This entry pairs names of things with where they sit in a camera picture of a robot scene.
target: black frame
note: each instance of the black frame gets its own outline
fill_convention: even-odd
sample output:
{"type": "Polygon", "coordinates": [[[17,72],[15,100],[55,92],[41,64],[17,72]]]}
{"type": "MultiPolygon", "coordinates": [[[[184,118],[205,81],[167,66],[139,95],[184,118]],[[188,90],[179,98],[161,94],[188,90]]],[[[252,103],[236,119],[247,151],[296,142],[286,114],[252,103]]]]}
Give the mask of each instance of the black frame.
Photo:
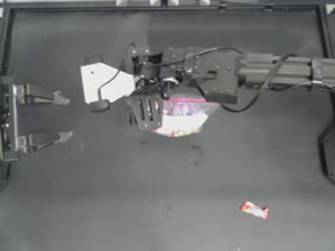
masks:
{"type": "MultiPolygon", "coordinates": [[[[304,4],[304,3],[290,3],[290,4],[227,4],[222,1],[215,1],[216,3],[211,6],[168,6],[168,1],[161,1],[161,6],[149,6],[149,1],[133,2],[136,6],[117,7],[115,1],[108,2],[55,2],[55,3],[3,3],[0,8],[4,9],[3,19],[1,19],[1,40],[0,40],[0,75],[7,75],[8,73],[8,59],[11,54],[11,40],[12,40],[12,27],[13,27],[13,18],[17,11],[28,12],[52,12],[52,11],[64,11],[64,12],[92,12],[92,11],[204,11],[204,10],[223,10],[223,11],[242,11],[242,10],[295,10],[295,11],[314,11],[318,18],[320,39],[322,39],[322,49],[323,56],[326,58],[332,58],[334,54],[334,41],[330,35],[330,26],[327,22],[327,11],[326,3],[318,4],[304,4]]],[[[335,94],[331,94],[332,102],[332,111],[335,115],[335,94]]],[[[327,138],[328,133],[331,133],[330,128],[335,128],[334,122],[331,120],[330,125],[326,127],[326,130],[320,133],[318,137],[319,145],[319,155],[320,155],[320,164],[324,174],[328,176],[327,166],[327,156],[324,151],[324,139],[327,138]]]]}

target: black cable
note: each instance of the black cable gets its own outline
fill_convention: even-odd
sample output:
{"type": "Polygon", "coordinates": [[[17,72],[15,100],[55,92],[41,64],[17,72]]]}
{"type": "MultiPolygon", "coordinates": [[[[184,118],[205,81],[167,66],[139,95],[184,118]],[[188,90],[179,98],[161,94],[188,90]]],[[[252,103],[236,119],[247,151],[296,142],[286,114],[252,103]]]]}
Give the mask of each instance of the black cable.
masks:
{"type": "Polygon", "coordinates": [[[300,83],[295,83],[292,85],[286,85],[286,86],[282,86],[282,87],[270,87],[270,90],[272,91],[284,91],[284,90],[288,90],[288,89],[292,89],[292,88],[298,88],[298,87],[302,87],[304,85],[308,85],[311,86],[311,81],[306,81],[306,82],[300,82],[300,83]]]}
{"type": "Polygon", "coordinates": [[[252,107],[252,105],[256,103],[256,101],[259,100],[260,94],[263,93],[263,91],[268,88],[268,84],[271,83],[278,71],[280,70],[280,67],[284,63],[284,61],[288,59],[288,57],[295,56],[294,54],[287,54],[286,56],[282,56],[274,66],[274,68],[271,69],[271,71],[268,72],[268,75],[264,79],[264,82],[260,86],[260,89],[258,91],[258,94],[254,96],[254,98],[251,99],[251,101],[248,102],[248,104],[240,108],[240,109],[234,109],[231,107],[228,107],[226,104],[222,105],[223,109],[227,110],[231,113],[240,113],[243,111],[246,111],[248,108],[252,107]]]}
{"type": "Polygon", "coordinates": [[[148,68],[167,67],[169,65],[175,65],[175,64],[181,63],[181,62],[184,62],[185,60],[188,60],[188,59],[191,59],[193,57],[201,56],[201,55],[208,54],[208,53],[211,53],[213,51],[234,51],[239,55],[243,55],[243,52],[240,50],[232,48],[232,47],[213,47],[213,48],[209,48],[207,50],[199,51],[197,53],[189,55],[188,57],[184,57],[180,60],[175,60],[175,61],[171,61],[171,62],[167,62],[167,63],[155,64],[155,65],[149,66],[148,68]]]}
{"type": "Polygon", "coordinates": [[[99,87],[99,99],[101,100],[101,93],[100,93],[100,90],[116,79],[116,77],[119,76],[119,73],[123,69],[127,68],[127,58],[128,58],[128,53],[129,53],[129,48],[136,48],[136,44],[133,42],[128,43],[128,46],[127,46],[127,49],[125,49],[125,52],[123,54],[123,57],[121,57],[121,61],[120,61],[120,65],[119,65],[119,68],[117,68],[117,72],[116,74],[111,77],[111,79],[103,83],[99,87]]]}

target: dark gray surface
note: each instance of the dark gray surface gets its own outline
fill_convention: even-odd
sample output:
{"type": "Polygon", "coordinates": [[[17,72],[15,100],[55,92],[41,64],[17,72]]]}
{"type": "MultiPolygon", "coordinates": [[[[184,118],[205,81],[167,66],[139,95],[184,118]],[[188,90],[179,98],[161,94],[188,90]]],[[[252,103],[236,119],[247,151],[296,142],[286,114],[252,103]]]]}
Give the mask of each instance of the dark gray surface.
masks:
{"type": "Polygon", "coordinates": [[[267,93],[248,112],[217,111],[200,134],[179,139],[129,126],[123,101],[104,114],[84,105],[85,56],[103,53],[116,65],[131,40],[320,55],[314,14],[271,15],[16,16],[11,73],[72,100],[24,109],[21,131],[75,135],[15,168],[0,194],[0,250],[334,249],[335,187],[316,151],[327,94],[267,93]],[[244,199],[270,207],[268,221],[239,211],[244,199]]]}

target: small red package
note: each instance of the small red package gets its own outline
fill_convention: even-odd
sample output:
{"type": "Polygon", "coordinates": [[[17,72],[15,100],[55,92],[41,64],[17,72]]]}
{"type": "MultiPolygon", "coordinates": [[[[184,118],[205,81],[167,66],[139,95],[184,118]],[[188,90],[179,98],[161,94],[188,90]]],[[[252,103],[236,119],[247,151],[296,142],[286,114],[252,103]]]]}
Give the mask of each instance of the small red package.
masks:
{"type": "Polygon", "coordinates": [[[260,208],[250,201],[243,202],[240,206],[240,210],[246,212],[247,214],[258,218],[262,218],[263,220],[268,219],[268,211],[270,211],[268,208],[260,208]]]}

